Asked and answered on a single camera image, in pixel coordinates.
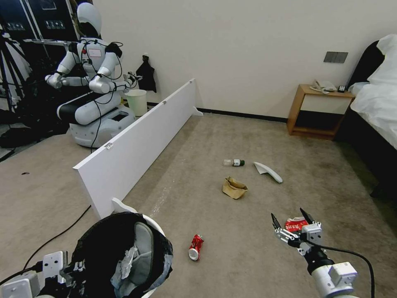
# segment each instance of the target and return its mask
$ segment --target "brown paper bag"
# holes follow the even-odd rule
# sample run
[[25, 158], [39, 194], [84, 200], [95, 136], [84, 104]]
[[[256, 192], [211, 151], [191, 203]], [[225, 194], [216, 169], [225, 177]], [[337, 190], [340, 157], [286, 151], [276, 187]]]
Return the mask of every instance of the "brown paper bag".
[[241, 198], [247, 190], [248, 188], [245, 184], [236, 181], [230, 176], [225, 178], [225, 183], [222, 186], [222, 192], [233, 199]]

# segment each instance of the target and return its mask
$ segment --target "wooden nightstand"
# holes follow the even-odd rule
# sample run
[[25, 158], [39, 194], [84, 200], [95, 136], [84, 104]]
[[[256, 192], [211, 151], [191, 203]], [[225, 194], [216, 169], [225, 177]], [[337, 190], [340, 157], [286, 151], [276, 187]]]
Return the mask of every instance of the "wooden nightstand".
[[289, 134], [333, 140], [353, 99], [350, 92], [323, 94], [299, 85], [289, 111]]

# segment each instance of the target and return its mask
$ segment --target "bed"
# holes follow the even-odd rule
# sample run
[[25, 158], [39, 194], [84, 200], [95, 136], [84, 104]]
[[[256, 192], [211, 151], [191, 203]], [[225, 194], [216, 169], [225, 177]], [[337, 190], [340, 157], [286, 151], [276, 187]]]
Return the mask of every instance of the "bed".
[[348, 84], [356, 99], [338, 140], [348, 141], [377, 178], [372, 197], [395, 198], [397, 181], [397, 35], [371, 44]]

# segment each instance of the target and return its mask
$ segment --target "white wall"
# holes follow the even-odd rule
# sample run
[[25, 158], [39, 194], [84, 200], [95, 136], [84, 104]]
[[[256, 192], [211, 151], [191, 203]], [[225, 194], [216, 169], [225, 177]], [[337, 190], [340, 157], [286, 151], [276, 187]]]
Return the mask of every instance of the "white wall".
[[[195, 77], [198, 106], [287, 117], [297, 85], [345, 84], [372, 41], [397, 33], [396, 0], [94, 0], [102, 37], [124, 43], [123, 68], [143, 52], [159, 101]], [[326, 51], [349, 52], [345, 64]]]

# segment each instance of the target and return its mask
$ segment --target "telephone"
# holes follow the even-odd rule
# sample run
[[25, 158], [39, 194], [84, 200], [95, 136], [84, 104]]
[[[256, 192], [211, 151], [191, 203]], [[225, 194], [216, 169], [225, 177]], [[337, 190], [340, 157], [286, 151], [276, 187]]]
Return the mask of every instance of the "telephone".
[[313, 85], [310, 89], [328, 94], [330, 92], [335, 92], [337, 89], [330, 81], [320, 81], [314, 80]]

